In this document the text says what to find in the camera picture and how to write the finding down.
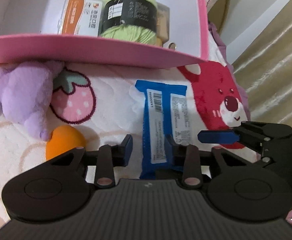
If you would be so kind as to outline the orange makeup sponge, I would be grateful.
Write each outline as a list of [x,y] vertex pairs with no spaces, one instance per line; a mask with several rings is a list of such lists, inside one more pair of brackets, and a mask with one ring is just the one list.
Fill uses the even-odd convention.
[[55,128],[46,143],[45,158],[51,160],[73,148],[86,147],[83,134],[73,126],[63,125]]

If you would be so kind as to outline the blue snack packet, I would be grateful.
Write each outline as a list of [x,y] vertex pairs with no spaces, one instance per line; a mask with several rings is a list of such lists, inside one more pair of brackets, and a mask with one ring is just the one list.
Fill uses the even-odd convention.
[[164,149],[167,135],[177,144],[192,142],[187,86],[137,80],[135,87],[145,95],[140,179],[154,179],[156,170],[172,167]]

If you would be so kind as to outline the purple plush toy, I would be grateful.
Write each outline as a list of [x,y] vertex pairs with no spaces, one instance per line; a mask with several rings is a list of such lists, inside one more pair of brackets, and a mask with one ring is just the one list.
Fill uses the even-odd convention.
[[63,68],[61,61],[27,61],[13,67],[0,67],[0,115],[24,126],[35,139],[48,141],[46,113],[54,78]]

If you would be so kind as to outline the beige curtain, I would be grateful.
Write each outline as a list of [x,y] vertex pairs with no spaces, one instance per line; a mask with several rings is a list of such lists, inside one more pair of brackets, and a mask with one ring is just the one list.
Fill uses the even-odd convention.
[[251,119],[292,126],[292,5],[281,10],[233,65],[247,92]]

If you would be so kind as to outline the tan small box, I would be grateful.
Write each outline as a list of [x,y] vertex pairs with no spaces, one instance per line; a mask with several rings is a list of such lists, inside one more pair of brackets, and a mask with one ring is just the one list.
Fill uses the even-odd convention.
[[164,4],[157,3],[157,33],[156,45],[162,47],[169,41],[170,9]]

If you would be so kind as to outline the green yarn ball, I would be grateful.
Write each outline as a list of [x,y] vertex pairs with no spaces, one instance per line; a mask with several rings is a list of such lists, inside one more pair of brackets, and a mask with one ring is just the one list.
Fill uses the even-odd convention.
[[104,0],[101,37],[155,45],[156,0]]

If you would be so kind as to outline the orange white floss box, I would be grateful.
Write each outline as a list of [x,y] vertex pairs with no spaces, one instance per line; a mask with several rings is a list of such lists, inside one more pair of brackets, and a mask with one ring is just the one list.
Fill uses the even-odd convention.
[[97,37],[101,32],[102,13],[102,0],[66,0],[58,34]]

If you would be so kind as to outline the pink cardboard box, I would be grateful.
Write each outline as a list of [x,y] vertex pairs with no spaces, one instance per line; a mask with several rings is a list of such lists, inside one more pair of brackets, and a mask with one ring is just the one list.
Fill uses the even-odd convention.
[[175,49],[58,34],[65,0],[0,0],[0,64],[27,60],[171,68],[207,61],[205,0],[157,0],[170,8]]

